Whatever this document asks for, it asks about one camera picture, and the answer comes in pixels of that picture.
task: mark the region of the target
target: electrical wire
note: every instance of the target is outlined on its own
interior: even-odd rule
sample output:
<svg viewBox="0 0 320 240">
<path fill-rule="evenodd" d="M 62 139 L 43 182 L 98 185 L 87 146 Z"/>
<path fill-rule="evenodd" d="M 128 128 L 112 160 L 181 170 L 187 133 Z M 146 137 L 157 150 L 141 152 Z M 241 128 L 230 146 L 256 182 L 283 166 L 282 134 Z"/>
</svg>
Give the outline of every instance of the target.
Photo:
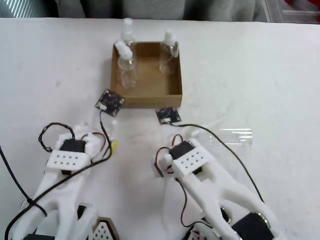
<svg viewBox="0 0 320 240">
<path fill-rule="evenodd" d="M 167 146 L 162 146 L 162 147 L 160 147 L 160 148 L 158 149 L 158 151 L 156 151 L 154 164 L 157 166 L 158 169 L 159 169 L 158 155 L 159 155 L 159 153 L 160 153 L 160 151 L 161 151 L 162 149 L 168 149 L 168 150 L 170 150 L 169 147 L 167 147 Z"/>
<path fill-rule="evenodd" d="M 103 145 L 101 146 L 101 149 L 100 149 L 100 151 L 102 151 L 105 148 L 106 143 L 107 143 L 107 139 L 106 139 L 105 135 L 103 133 L 101 133 L 101 132 L 98 132 L 98 131 L 94 131 L 94 132 L 92 132 L 92 134 L 93 135 L 100 135 L 100 136 L 103 137 Z M 84 138 L 87 137 L 87 136 L 88 136 L 88 133 L 83 135 L 80 140 L 83 141 Z"/>
<path fill-rule="evenodd" d="M 187 197 L 187 193 L 186 193 L 186 190 L 184 188 L 184 186 L 182 185 L 182 183 L 179 181 L 178 178 L 175 178 L 175 180 L 180 184 L 182 190 L 183 190 L 183 193 L 184 193 L 184 205 L 183 205 L 183 208 L 182 208 L 182 211 L 181 211 L 181 216 L 180 216 L 180 222 L 181 224 L 185 227 L 185 228 L 190 228 L 192 227 L 193 225 L 195 224 L 203 224 L 203 225 L 206 225 L 207 227 L 209 228 L 213 228 L 212 226 L 210 226 L 208 223 L 204 222 L 204 221 L 194 221 L 193 223 L 189 224 L 189 225 L 186 225 L 184 223 L 184 220 L 183 220 L 183 217 L 184 217 L 184 212 L 186 210 L 186 206 L 187 206 L 187 202 L 188 202 L 188 197 Z"/>
<path fill-rule="evenodd" d="M 184 138 L 181 136 L 181 134 L 176 134 L 176 135 L 174 135 L 174 137 L 173 137 L 173 139 L 172 139 L 171 146 L 175 145 L 175 141 L 176 141 L 176 138 L 177 138 L 177 137 L 180 137 L 181 142 L 184 141 Z"/>
<path fill-rule="evenodd" d="M 46 194 L 48 194 L 50 191 L 52 191 L 53 189 L 55 189 L 56 187 L 60 186 L 61 184 L 64 184 L 66 181 L 68 181 L 69 179 L 73 178 L 74 176 L 82 173 L 83 171 L 87 170 L 87 169 L 90 169 L 98 164 L 101 164 L 105 161 L 107 161 L 113 154 L 113 151 L 112 151 L 112 143 L 111 143 L 111 140 L 106 132 L 106 129 L 104 127 L 104 124 L 102 122 L 102 117 L 101 117 L 101 113 L 103 111 L 100 111 L 100 127 L 103 131 L 103 134 L 105 135 L 106 137 L 106 140 L 108 142 L 108 147 L 107 149 L 109 149 L 109 155 L 106 157 L 106 158 L 103 158 L 101 160 L 98 160 L 94 163 L 91 163 L 83 168 L 81 168 L 80 170 L 78 171 L 75 171 L 73 172 L 72 174 L 68 175 L 67 177 L 65 177 L 64 179 L 62 179 L 61 181 L 57 182 L 56 184 L 54 184 L 53 186 L 49 187 L 47 190 L 45 190 L 43 193 L 41 193 L 39 196 L 37 196 L 33 201 L 34 202 L 38 202 L 40 199 L 42 199 Z M 10 229 L 12 228 L 12 226 L 16 223 L 16 221 L 22 217 L 27 211 L 29 211 L 33 206 L 31 204 L 29 204 L 26 208 L 24 208 L 21 212 L 19 212 L 12 220 L 11 222 L 8 224 L 8 226 L 6 227 L 6 230 L 5 230 L 5 234 L 4 234 L 4 240 L 9 240 L 9 233 L 10 233 Z"/>
<path fill-rule="evenodd" d="M 27 195 L 27 193 L 25 192 L 25 190 L 21 187 L 20 183 L 19 183 L 18 180 L 16 179 L 16 176 L 15 176 L 14 173 L 12 172 L 12 169 L 11 169 L 11 167 L 10 167 L 7 159 L 6 159 L 6 156 L 5 156 L 4 152 L 2 151 L 1 145 L 0 145 L 0 155 L 1 155 L 2 160 L 3 160 L 3 162 L 4 162 L 5 166 L 6 166 L 6 169 L 8 169 L 8 172 L 9 172 L 9 174 L 11 175 L 14 183 L 16 184 L 16 186 L 18 187 L 18 189 L 20 190 L 20 192 L 21 192 L 21 193 L 24 195 L 24 197 L 26 198 L 26 201 L 28 202 L 28 204 L 30 204 L 30 205 L 32 205 L 32 206 L 36 206 L 37 208 L 39 208 L 39 209 L 43 212 L 43 214 L 44 214 L 45 216 L 48 216 L 46 210 L 45 210 L 42 206 L 40 206 L 39 204 L 37 204 L 35 201 L 33 201 L 32 198 L 30 198 L 30 197 Z"/>
<path fill-rule="evenodd" d="M 246 174 L 248 175 L 249 179 L 251 180 L 251 182 L 252 182 L 252 184 L 253 184 L 256 192 L 258 193 L 260 200 L 261 200 L 263 203 L 265 203 L 264 200 L 263 200 L 263 198 L 262 198 L 262 196 L 261 196 L 261 194 L 260 194 L 260 192 L 259 192 L 259 190 L 258 190 L 258 187 L 257 187 L 255 181 L 254 181 L 253 178 L 251 177 L 251 175 L 250 175 L 249 171 L 247 170 L 245 164 L 241 161 L 241 159 L 238 157 L 238 155 L 237 155 L 230 147 L 228 147 L 215 133 L 213 133 L 213 132 L 210 131 L 209 129 L 205 128 L 204 126 L 200 126 L 200 125 L 197 125 L 197 124 L 191 124 L 191 123 L 190 123 L 190 124 L 174 125 L 174 124 L 172 124 L 171 122 L 169 122 L 168 124 L 170 124 L 171 126 L 180 127 L 180 128 L 182 128 L 182 127 L 196 127 L 196 128 L 203 129 L 203 130 L 207 131 L 208 133 L 210 133 L 211 135 L 213 135 L 213 136 L 214 136 L 226 149 L 228 149 L 228 150 L 235 156 L 235 158 L 240 162 L 240 164 L 242 165 L 242 167 L 243 167 L 243 169 L 245 170 Z"/>
<path fill-rule="evenodd" d="M 101 152 L 102 152 L 102 150 L 103 150 L 103 149 L 105 148 L 105 146 L 106 146 L 107 139 L 106 139 L 105 135 L 103 135 L 101 132 L 94 131 L 94 132 L 92 132 L 92 134 L 93 134 L 93 135 L 100 135 L 100 136 L 103 136 L 103 144 L 102 144 L 101 149 L 100 149 L 100 153 L 101 153 Z M 83 135 L 83 136 L 80 138 L 80 140 L 81 140 L 81 141 L 83 141 L 83 140 L 84 140 L 84 138 L 85 138 L 85 137 L 87 137 L 87 136 L 88 136 L 88 133 L 87 133 L 87 134 L 85 134 L 85 135 Z M 90 163 L 94 163 L 94 158 L 91 158 L 91 159 L 90 159 Z"/>
<path fill-rule="evenodd" d="M 45 134 L 45 132 L 48 130 L 48 128 L 50 128 L 50 127 L 53 126 L 53 125 L 59 125 L 59 126 L 62 126 L 62 127 L 66 128 L 66 129 L 68 129 L 68 130 L 71 132 L 72 139 L 73 139 L 73 140 L 76 139 L 75 132 L 74 132 L 74 130 L 72 129 L 72 127 L 70 127 L 70 126 L 68 126 L 68 125 L 66 125 L 66 124 L 60 123 L 60 122 L 52 122 L 52 123 L 50 123 L 49 125 L 47 125 L 47 126 L 45 126 L 45 127 L 43 128 L 43 130 L 41 131 L 41 133 L 40 133 L 40 135 L 39 135 L 39 138 L 38 138 L 39 143 L 41 144 L 41 146 L 43 147 L 43 149 L 44 149 L 45 151 L 47 151 L 48 153 L 51 153 L 53 149 L 52 149 L 50 146 L 46 146 L 46 145 L 44 144 L 44 141 L 42 140 L 42 137 L 43 137 L 43 135 Z"/>
</svg>

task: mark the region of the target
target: black cable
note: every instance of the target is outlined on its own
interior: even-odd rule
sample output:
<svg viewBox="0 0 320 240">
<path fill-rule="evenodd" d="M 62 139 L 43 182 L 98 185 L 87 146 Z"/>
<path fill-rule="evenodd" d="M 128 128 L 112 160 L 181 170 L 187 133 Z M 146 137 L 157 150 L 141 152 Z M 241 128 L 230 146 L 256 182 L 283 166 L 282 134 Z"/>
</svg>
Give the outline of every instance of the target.
<svg viewBox="0 0 320 240">
<path fill-rule="evenodd" d="M 22 188 L 22 186 L 20 185 L 20 183 L 19 183 L 18 180 L 16 179 L 16 176 L 15 176 L 14 173 L 12 172 L 12 169 L 11 169 L 11 167 L 10 167 L 7 159 L 6 159 L 6 156 L 5 156 L 4 152 L 2 151 L 1 145 L 0 145 L 0 155 L 1 155 L 2 160 L 3 160 L 3 162 L 4 162 L 5 166 L 6 166 L 6 169 L 8 169 L 8 172 L 9 172 L 9 174 L 11 175 L 14 183 L 16 184 L 16 186 L 18 187 L 18 189 L 20 190 L 20 192 L 21 192 L 21 193 L 24 195 L 24 197 L 26 198 L 26 201 L 28 202 L 28 204 L 30 204 L 30 205 L 32 205 L 32 206 L 33 206 L 33 205 L 36 206 L 37 208 L 39 208 L 39 209 L 43 212 L 43 214 L 44 214 L 45 216 L 48 216 L 46 210 L 45 210 L 42 206 L 40 206 L 39 204 L 37 204 L 35 201 L 33 201 L 32 198 L 30 198 L 30 197 L 27 195 L 27 193 L 25 192 L 25 190 Z"/>
<path fill-rule="evenodd" d="M 182 211 L 181 211 L 181 216 L 180 216 L 180 221 L 181 221 L 181 224 L 185 227 L 185 228 L 190 228 L 192 227 L 193 225 L 195 224 L 203 224 L 203 225 L 206 225 L 207 227 L 209 228 L 213 228 L 212 226 L 210 226 L 208 223 L 204 222 L 204 221 L 194 221 L 193 223 L 189 224 L 189 225 L 185 225 L 184 221 L 183 221 L 183 217 L 184 217 L 184 212 L 185 212 L 185 209 L 186 209 L 186 206 L 187 206 L 187 202 L 188 202 L 188 197 L 187 197 L 187 193 L 186 193 L 186 190 L 184 188 L 184 186 L 182 185 L 182 183 L 179 181 L 178 178 L 175 178 L 175 180 L 180 184 L 182 190 L 183 190 L 183 193 L 184 193 L 184 205 L 183 205 L 183 208 L 182 208 Z"/>
<path fill-rule="evenodd" d="M 228 147 L 216 134 L 214 134 L 212 131 L 210 131 L 209 129 L 203 127 L 203 126 L 200 126 L 200 125 L 197 125 L 197 124 L 179 124 L 179 125 L 174 125 L 172 124 L 171 122 L 169 122 L 168 124 L 170 124 L 171 126 L 174 126 L 174 127 L 196 127 L 196 128 L 200 128 L 200 129 L 203 129 L 205 131 L 207 131 L 208 133 L 212 134 L 226 149 L 228 149 L 234 156 L 235 158 L 240 162 L 240 164 L 242 165 L 242 167 L 244 168 L 246 174 L 248 175 L 248 177 L 250 178 L 256 192 L 258 193 L 259 195 L 259 198 L 261 199 L 261 201 L 263 203 L 265 203 L 265 201 L 263 200 L 257 186 L 256 186 L 256 183 L 255 181 L 253 180 L 253 178 L 251 177 L 250 173 L 248 172 L 245 164 L 241 161 L 241 159 L 238 157 L 238 155 L 230 148 Z"/>
<path fill-rule="evenodd" d="M 43 149 L 46 150 L 48 153 L 51 153 L 51 152 L 52 152 L 52 148 L 49 147 L 49 146 L 46 146 L 46 145 L 44 144 L 44 141 L 42 140 L 42 137 L 43 137 L 43 135 L 45 134 L 45 132 L 48 130 L 48 128 L 50 128 L 50 127 L 53 126 L 53 125 L 59 125 L 59 126 L 62 126 L 62 127 L 66 128 L 66 129 L 68 129 L 68 130 L 71 132 L 72 139 L 73 139 L 73 140 L 76 139 L 75 132 L 74 132 L 74 130 L 73 130 L 70 126 L 68 126 L 68 125 L 66 125 L 66 124 L 63 124 L 63 123 L 60 123 L 60 122 L 52 122 L 52 123 L 50 123 L 49 125 L 47 125 L 47 126 L 45 126 L 45 127 L 43 128 L 43 130 L 41 131 L 41 133 L 40 133 L 40 135 L 39 135 L 39 138 L 38 138 L 39 143 L 41 144 L 41 146 L 43 147 Z"/>
<path fill-rule="evenodd" d="M 53 186 L 49 187 L 47 190 L 45 190 L 43 193 L 41 193 L 38 197 L 36 197 L 33 201 L 34 202 L 38 202 L 40 199 L 42 199 L 46 194 L 48 194 L 50 191 L 52 191 L 53 189 L 55 189 L 56 187 L 60 186 L 61 184 L 65 183 L 66 181 L 68 181 L 69 179 L 71 179 L 72 177 L 82 173 L 83 171 L 87 170 L 87 169 L 90 169 L 98 164 L 101 164 L 105 161 L 107 161 L 111 156 L 112 156 L 112 142 L 106 132 L 106 129 L 104 127 L 104 124 L 102 122 L 102 118 L 101 118 L 101 113 L 103 111 L 100 111 L 100 127 L 106 137 L 106 140 L 108 142 L 108 147 L 107 149 L 109 149 L 109 155 L 106 157 L 106 158 L 103 158 L 99 161 L 95 161 L 93 163 L 91 163 L 90 165 L 88 166 L 85 166 L 83 168 L 81 168 L 80 170 L 78 171 L 75 171 L 74 173 L 68 175 L 66 178 L 62 179 L 61 181 L 57 182 L 56 184 L 54 184 Z M 29 211 L 30 209 L 32 208 L 32 205 L 28 205 L 25 209 L 23 209 L 21 212 L 19 212 L 12 220 L 11 222 L 8 224 L 8 226 L 6 227 L 6 230 L 5 230 L 5 234 L 4 234 L 4 240 L 9 240 L 9 232 L 10 232 L 10 229 L 12 228 L 12 226 L 16 223 L 16 221 L 21 218 L 21 216 L 23 216 L 27 211 Z"/>
</svg>

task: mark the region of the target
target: white plastic bracket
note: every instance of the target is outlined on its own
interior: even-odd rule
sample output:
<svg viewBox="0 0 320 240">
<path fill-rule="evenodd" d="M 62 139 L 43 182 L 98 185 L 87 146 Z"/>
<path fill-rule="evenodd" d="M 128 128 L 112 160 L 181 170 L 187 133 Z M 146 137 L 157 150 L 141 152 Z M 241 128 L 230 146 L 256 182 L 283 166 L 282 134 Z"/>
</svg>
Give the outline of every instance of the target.
<svg viewBox="0 0 320 240">
<path fill-rule="evenodd" d="M 284 240 L 283 229 L 272 211 L 246 186 L 234 180 L 197 140 L 189 141 L 195 147 L 193 150 L 175 160 L 167 154 L 162 161 L 172 160 L 173 176 L 201 207 L 207 221 L 214 226 L 215 235 L 223 240 L 241 239 L 222 216 L 220 207 L 227 200 L 264 216 L 275 239 Z M 201 180 L 193 173 L 199 167 L 202 167 Z"/>
<path fill-rule="evenodd" d="M 48 169 L 78 171 L 89 164 L 89 155 L 84 152 L 53 150 L 46 167 Z"/>
<path fill-rule="evenodd" d="M 173 160 L 172 168 L 179 178 L 183 178 L 206 164 L 208 158 L 210 158 L 210 155 L 207 155 L 204 148 L 202 146 L 197 146 L 185 155 Z"/>
<path fill-rule="evenodd" d="M 85 153 L 53 150 L 46 164 L 46 169 L 42 181 L 33 198 L 38 197 L 45 190 L 58 183 L 65 176 L 61 170 L 78 171 L 90 164 L 90 158 L 100 152 L 101 141 L 88 131 L 87 125 L 78 125 L 75 128 L 75 136 L 80 140 L 84 135 L 86 139 Z M 69 133 L 61 134 L 56 143 L 56 148 L 60 148 L 63 141 L 70 139 Z M 58 227 L 55 240 L 92 240 L 92 227 L 97 221 L 97 213 L 93 206 L 87 207 L 80 219 L 77 210 L 79 206 L 79 196 L 86 183 L 90 170 L 86 170 L 77 176 L 66 181 L 64 184 L 50 191 L 37 203 L 42 206 L 47 213 L 56 210 L 58 213 Z M 37 208 L 32 207 L 17 222 L 13 232 L 12 240 L 24 239 L 28 234 L 33 233 L 44 219 L 44 214 Z"/>
<path fill-rule="evenodd" d="M 114 240 L 108 225 L 101 221 L 92 234 L 93 240 Z"/>
</svg>

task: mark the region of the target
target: black plastic part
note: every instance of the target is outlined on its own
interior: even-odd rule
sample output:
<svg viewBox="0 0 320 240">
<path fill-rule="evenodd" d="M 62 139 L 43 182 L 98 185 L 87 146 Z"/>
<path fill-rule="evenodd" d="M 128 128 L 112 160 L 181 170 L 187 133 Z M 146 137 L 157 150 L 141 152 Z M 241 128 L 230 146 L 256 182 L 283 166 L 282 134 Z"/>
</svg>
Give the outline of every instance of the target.
<svg viewBox="0 0 320 240">
<path fill-rule="evenodd" d="M 228 216 L 227 212 L 223 209 L 223 208 L 220 208 L 221 210 L 221 213 L 222 213 L 222 217 L 223 219 L 229 223 L 231 221 L 230 217 Z"/>
<path fill-rule="evenodd" d="M 173 160 L 176 160 L 186 153 L 190 152 L 192 149 L 195 147 L 191 145 L 190 142 L 188 141 L 183 141 L 179 143 L 178 145 L 175 145 L 173 148 L 169 150 L 169 154 L 171 154 Z"/>
<path fill-rule="evenodd" d="M 199 174 L 199 173 L 201 173 L 202 172 L 202 166 L 201 167 L 198 167 L 196 170 L 194 170 L 192 173 L 194 174 L 194 175 L 197 175 L 197 174 Z"/>
<path fill-rule="evenodd" d="M 38 235 L 38 234 L 29 234 L 23 240 L 55 240 L 54 236 Z"/>
<path fill-rule="evenodd" d="M 67 139 L 67 140 L 64 140 L 64 142 L 59 150 L 84 153 L 85 148 L 86 148 L 86 141 Z M 71 171 L 69 171 L 69 170 L 61 170 L 61 172 L 63 175 L 70 175 L 71 174 Z"/>
<path fill-rule="evenodd" d="M 77 216 L 78 216 L 78 220 L 82 217 L 82 214 L 84 214 L 84 211 L 87 207 L 83 206 L 83 205 L 79 205 L 78 206 L 78 210 L 76 211 Z"/>
<path fill-rule="evenodd" d="M 232 229 L 235 230 L 243 240 L 272 240 L 273 234 L 265 221 L 256 213 L 249 213 L 236 222 Z"/>
</svg>

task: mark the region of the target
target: perforated plate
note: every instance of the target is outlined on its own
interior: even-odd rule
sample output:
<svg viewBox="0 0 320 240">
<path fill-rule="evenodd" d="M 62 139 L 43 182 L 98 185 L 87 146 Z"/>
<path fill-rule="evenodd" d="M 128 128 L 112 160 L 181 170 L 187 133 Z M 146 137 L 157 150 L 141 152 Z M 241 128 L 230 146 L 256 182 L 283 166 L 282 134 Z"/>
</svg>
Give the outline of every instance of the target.
<svg viewBox="0 0 320 240">
<path fill-rule="evenodd" d="M 93 240 L 114 240 L 108 225 L 105 222 L 100 222 L 99 225 L 96 227 L 95 231 L 92 235 Z"/>
<path fill-rule="evenodd" d="M 173 161 L 173 169 L 179 170 L 185 176 L 192 173 L 194 170 L 200 168 L 207 163 L 208 159 L 201 146 L 194 148 L 185 155 Z"/>
<path fill-rule="evenodd" d="M 83 152 L 53 150 L 46 166 L 50 169 L 77 171 L 90 163 Z"/>
</svg>

